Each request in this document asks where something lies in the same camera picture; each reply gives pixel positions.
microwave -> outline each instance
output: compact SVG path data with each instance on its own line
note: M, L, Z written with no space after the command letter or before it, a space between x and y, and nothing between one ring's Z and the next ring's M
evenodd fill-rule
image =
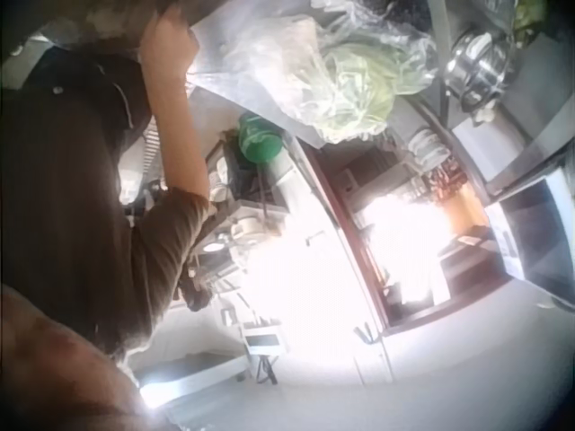
M575 204L563 168L513 190L485 212L507 272L575 308Z

green container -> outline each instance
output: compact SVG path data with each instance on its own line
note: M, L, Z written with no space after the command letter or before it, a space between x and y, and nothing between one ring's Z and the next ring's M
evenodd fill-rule
M277 126L251 112L240 117L240 150L250 162L270 162L282 146L281 129Z

clear plastic bag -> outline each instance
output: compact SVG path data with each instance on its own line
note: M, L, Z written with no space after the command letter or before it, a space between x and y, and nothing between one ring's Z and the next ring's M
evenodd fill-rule
M326 29L306 15L261 20L238 35L226 63L327 142L377 135L395 95L431 84L436 50L409 25L358 17L346 14Z

hand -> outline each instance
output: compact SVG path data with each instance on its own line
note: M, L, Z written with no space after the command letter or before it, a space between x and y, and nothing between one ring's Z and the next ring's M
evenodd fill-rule
M148 84L185 83L186 72L199 45L181 7L172 4L162 16L155 13L140 42L140 60Z

metal pot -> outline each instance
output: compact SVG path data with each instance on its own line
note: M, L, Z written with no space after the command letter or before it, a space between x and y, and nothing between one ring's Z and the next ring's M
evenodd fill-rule
M470 31L456 43L445 77L464 112L475 112L504 93L512 51L507 39L496 40L490 33Z

